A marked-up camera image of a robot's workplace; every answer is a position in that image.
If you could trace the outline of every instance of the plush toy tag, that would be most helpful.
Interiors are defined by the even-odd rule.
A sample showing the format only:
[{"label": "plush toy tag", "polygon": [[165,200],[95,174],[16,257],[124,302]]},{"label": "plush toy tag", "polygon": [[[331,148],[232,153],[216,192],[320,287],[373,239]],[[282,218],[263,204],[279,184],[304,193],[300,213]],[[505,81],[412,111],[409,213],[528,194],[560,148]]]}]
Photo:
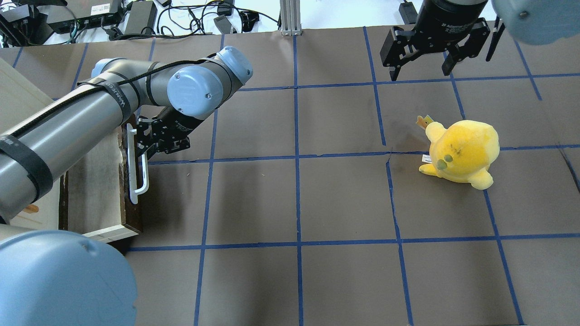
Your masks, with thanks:
[{"label": "plush toy tag", "polygon": [[431,117],[428,115],[426,115],[424,118],[421,117],[420,115],[417,116],[417,125],[420,126],[423,129],[427,129],[427,125],[430,124],[431,122],[433,122],[433,119],[431,119]]}]

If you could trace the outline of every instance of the grid square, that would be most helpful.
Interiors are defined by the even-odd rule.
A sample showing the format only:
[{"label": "grid square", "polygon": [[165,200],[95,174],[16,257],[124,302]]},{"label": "grid square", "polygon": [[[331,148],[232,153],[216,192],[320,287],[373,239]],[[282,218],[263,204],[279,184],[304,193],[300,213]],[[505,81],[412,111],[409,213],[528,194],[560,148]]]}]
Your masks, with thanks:
[{"label": "grid square", "polygon": [[137,280],[135,325],[191,325],[200,252],[146,251],[126,255]]},{"label": "grid square", "polygon": [[302,247],[304,324],[407,325],[398,246]]},{"label": "grid square", "polygon": [[131,42],[95,42],[89,44],[85,60],[82,62],[81,72],[78,75],[78,81],[89,79],[95,64],[101,59],[121,57],[132,60],[149,60],[151,42],[150,39],[138,39]]},{"label": "grid square", "polygon": [[393,151],[427,151],[430,142],[416,118],[429,114],[449,127],[461,120],[450,82],[378,85],[387,148]]},{"label": "grid square", "polygon": [[14,65],[14,61],[18,57],[18,52],[20,48],[3,48],[0,49],[0,58],[6,61],[9,65]]},{"label": "grid square", "polygon": [[304,30],[296,50],[298,85],[372,82],[362,28]]},{"label": "grid square", "polygon": [[493,236],[483,193],[467,183],[424,175],[422,164],[421,155],[393,155],[390,160],[401,237]]},{"label": "grid square", "polygon": [[520,42],[521,51],[534,75],[580,73],[580,35],[561,38],[542,46]]},{"label": "grid square", "polygon": [[[401,26],[410,31],[413,25]],[[380,49],[383,47],[390,26],[372,26],[367,27],[369,45],[371,46],[372,64],[375,67],[376,81],[390,81],[389,68],[383,67],[380,60]],[[423,79],[449,79],[449,76],[443,75],[441,65],[443,64],[443,55],[434,53],[422,55],[415,61],[408,62],[401,68],[397,78],[398,81],[406,80],[423,80]]]},{"label": "grid square", "polygon": [[536,78],[542,107],[561,144],[580,144],[580,77]]},{"label": "grid square", "polygon": [[558,150],[502,151],[491,169],[500,234],[580,233],[580,193]]},{"label": "grid square", "polygon": [[404,244],[415,325],[516,325],[495,241]]},{"label": "grid square", "polygon": [[294,156],[293,94],[291,89],[234,94],[219,109],[215,157]]},{"label": "grid square", "polygon": [[549,113],[529,79],[459,81],[457,89],[466,118],[494,126],[502,147],[556,144],[556,134],[546,123]]},{"label": "grid square", "polygon": [[294,160],[216,162],[208,244],[296,241]]},{"label": "grid square", "polygon": [[[488,21],[490,28],[494,22]],[[508,32],[504,32],[499,39],[494,56],[490,62],[485,61],[487,50],[490,48],[491,35],[487,38],[479,55],[475,58],[467,58],[453,68],[455,78],[465,77],[496,77],[496,76],[527,76],[524,63],[516,44]]]},{"label": "grid square", "polygon": [[578,323],[579,248],[578,238],[503,241],[526,324],[565,326]]},{"label": "grid square", "polygon": [[302,240],[394,239],[386,161],[385,156],[301,159]]},{"label": "grid square", "polygon": [[206,251],[199,325],[298,325],[296,270],[296,247]]},{"label": "grid square", "polygon": [[224,44],[235,46],[252,63],[254,73],[245,88],[294,85],[291,37],[279,31],[227,34]]},{"label": "grid square", "polygon": [[170,63],[197,60],[220,50],[220,35],[203,35],[182,39],[155,39],[152,61]]},{"label": "grid square", "polygon": [[139,196],[143,234],[134,247],[201,243],[208,169],[204,163],[149,166],[151,186]]},{"label": "grid square", "polygon": [[27,46],[16,70],[53,99],[71,91],[85,44]]},{"label": "grid square", "polygon": [[301,154],[384,151],[372,86],[298,90]]},{"label": "grid square", "polygon": [[[141,106],[140,115],[153,118],[157,116],[162,107],[158,106]],[[213,136],[213,116],[211,115],[204,122],[195,128],[191,134],[189,134],[189,140],[191,147],[187,150],[178,151],[172,154],[157,153],[151,157],[151,162],[158,161],[196,161],[196,160],[208,160],[211,156],[212,151],[212,136]]]}]

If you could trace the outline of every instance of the cable strap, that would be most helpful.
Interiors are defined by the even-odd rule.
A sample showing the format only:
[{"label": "cable strap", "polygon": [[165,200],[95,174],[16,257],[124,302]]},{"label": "cable strap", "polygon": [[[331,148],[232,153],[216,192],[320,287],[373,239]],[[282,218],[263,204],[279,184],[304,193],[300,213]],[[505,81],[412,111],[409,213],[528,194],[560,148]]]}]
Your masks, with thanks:
[{"label": "cable strap", "polygon": [[15,160],[28,172],[28,178],[36,188],[36,197],[32,202],[46,195],[52,189],[53,177],[46,162],[18,138],[12,135],[0,136],[1,152]]},{"label": "cable strap", "polygon": [[127,119],[129,119],[129,117],[131,116],[131,104],[129,103],[129,100],[125,96],[125,93],[123,93],[123,91],[121,90],[121,87],[119,87],[118,83],[110,82],[108,80],[95,77],[89,81],[80,83],[79,86],[80,85],[93,85],[93,86],[100,85],[105,88],[105,90],[109,93],[109,95],[111,95],[111,97],[115,101],[117,101],[117,104],[119,104],[121,112],[123,113],[123,121],[121,121],[119,125],[123,124],[123,122],[127,121]]}]

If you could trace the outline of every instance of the white tag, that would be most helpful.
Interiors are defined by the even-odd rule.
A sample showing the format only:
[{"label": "white tag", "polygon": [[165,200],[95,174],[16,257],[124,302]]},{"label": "white tag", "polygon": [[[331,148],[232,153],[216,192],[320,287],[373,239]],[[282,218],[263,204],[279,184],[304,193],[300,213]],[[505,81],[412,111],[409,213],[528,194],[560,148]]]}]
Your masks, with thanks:
[{"label": "white tag", "polygon": [[110,3],[105,3],[104,5],[96,5],[96,6],[92,6],[90,8],[90,15],[100,15],[103,13],[109,13],[109,10],[111,9],[111,4]]}]

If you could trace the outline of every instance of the yellow plush toy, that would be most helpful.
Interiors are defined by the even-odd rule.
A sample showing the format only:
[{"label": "yellow plush toy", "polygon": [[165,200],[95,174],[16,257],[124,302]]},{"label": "yellow plush toy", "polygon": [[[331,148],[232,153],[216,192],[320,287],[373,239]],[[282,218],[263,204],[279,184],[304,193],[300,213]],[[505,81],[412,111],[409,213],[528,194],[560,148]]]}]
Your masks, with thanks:
[{"label": "yellow plush toy", "polygon": [[463,120],[445,129],[439,122],[425,122],[421,117],[419,121],[426,124],[432,161],[419,167],[420,172],[453,182],[471,183],[479,190],[493,184],[494,179],[487,171],[499,155],[498,133],[494,127]]}]

